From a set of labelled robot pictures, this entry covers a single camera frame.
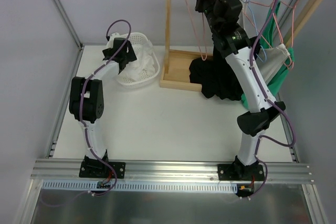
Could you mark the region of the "white tank top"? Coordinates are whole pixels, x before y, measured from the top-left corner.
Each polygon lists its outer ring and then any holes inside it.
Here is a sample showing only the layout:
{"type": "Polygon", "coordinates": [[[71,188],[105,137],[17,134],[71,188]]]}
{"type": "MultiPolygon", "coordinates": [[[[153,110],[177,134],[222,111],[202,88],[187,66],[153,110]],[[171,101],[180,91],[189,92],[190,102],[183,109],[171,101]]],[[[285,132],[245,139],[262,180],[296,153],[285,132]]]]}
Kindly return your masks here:
{"type": "Polygon", "coordinates": [[[124,78],[133,81],[141,81],[143,78],[147,79],[155,74],[154,60],[151,56],[153,52],[153,45],[150,41],[143,44],[138,54],[137,60],[128,63],[126,68],[121,72],[124,78]]]}

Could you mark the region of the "pink wire hanger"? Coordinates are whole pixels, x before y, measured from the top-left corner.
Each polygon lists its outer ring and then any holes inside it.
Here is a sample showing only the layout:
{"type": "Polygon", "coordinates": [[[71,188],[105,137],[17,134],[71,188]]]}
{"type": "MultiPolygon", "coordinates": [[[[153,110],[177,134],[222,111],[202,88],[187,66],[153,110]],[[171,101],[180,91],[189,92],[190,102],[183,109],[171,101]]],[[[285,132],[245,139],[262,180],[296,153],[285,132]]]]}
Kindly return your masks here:
{"type": "Polygon", "coordinates": [[[206,42],[205,15],[202,14],[202,38],[200,39],[197,33],[197,30],[196,30],[195,21],[194,21],[193,13],[191,11],[189,0],[184,0],[184,1],[185,1],[187,12],[190,18],[192,30],[193,30],[193,33],[194,33],[194,36],[197,42],[197,47],[198,47],[201,59],[203,61],[206,61],[208,59],[208,50],[207,50],[207,42],[206,42]]]}

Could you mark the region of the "blue wire hanger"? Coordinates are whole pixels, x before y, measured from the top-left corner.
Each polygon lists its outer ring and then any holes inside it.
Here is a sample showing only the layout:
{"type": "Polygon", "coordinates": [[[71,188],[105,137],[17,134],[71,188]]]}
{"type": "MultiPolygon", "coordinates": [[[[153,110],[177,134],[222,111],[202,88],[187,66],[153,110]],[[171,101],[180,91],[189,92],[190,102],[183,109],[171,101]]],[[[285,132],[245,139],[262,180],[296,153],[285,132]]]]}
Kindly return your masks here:
{"type": "MultiPolygon", "coordinates": [[[[251,22],[251,24],[253,25],[253,27],[254,27],[254,29],[255,29],[255,34],[258,36],[259,33],[260,33],[260,31],[259,31],[258,28],[257,28],[257,24],[256,24],[256,20],[255,20],[254,12],[253,12],[253,10],[251,9],[251,7],[249,6],[249,4],[250,4],[250,0],[246,0],[246,3],[247,3],[247,8],[248,8],[248,10],[250,11],[250,14],[251,14],[252,19],[253,19],[253,21],[251,22]]],[[[265,61],[267,61],[267,54],[266,54],[266,52],[265,52],[263,46],[260,46],[260,48],[261,48],[262,52],[265,54],[265,56],[264,56],[264,59],[262,59],[259,55],[257,55],[257,58],[258,58],[261,62],[265,62],[265,61]]]]}

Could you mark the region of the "black tank top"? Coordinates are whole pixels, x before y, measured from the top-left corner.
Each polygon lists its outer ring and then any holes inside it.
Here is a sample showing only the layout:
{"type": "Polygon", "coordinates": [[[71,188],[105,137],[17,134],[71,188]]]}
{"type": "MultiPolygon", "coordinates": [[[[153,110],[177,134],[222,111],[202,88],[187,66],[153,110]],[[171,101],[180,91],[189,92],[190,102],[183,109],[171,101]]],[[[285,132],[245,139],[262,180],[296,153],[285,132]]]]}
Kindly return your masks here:
{"type": "Polygon", "coordinates": [[[202,85],[201,93],[209,99],[218,96],[220,99],[239,101],[243,90],[227,61],[220,52],[213,48],[212,60],[194,59],[190,66],[190,82],[202,85]]]}

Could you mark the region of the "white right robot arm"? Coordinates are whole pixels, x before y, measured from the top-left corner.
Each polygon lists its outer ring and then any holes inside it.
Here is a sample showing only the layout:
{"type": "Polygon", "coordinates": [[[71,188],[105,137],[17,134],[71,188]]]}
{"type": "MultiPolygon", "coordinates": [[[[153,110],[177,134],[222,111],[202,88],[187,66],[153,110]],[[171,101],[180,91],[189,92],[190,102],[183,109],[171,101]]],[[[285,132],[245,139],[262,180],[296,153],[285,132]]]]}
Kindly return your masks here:
{"type": "Polygon", "coordinates": [[[254,56],[258,39],[250,39],[238,24],[242,9],[240,0],[196,0],[195,5],[195,10],[205,15],[212,32],[214,63],[226,64],[248,103],[248,111],[237,118],[242,131],[240,149],[224,176],[250,180],[263,175],[256,157],[259,139],[286,106],[276,101],[262,78],[254,56]]]}

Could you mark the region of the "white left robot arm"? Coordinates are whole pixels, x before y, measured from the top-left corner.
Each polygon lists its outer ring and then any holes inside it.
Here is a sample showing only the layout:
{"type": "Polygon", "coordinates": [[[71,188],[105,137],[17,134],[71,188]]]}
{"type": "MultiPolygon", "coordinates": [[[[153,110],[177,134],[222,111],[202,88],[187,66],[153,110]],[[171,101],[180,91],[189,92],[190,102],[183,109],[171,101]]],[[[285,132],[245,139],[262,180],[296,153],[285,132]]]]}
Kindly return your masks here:
{"type": "Polygon", "coordinates": [[[87,146],[80,177],[103,178],[113,173],[100,130],[104,112],[103,84],[137,58],[130,41],[121,37],[113,39],[102,53],[103,63],[98,69],[86,78],[74,77],[71,81],[69,112],[80,124],[87,146]]]}

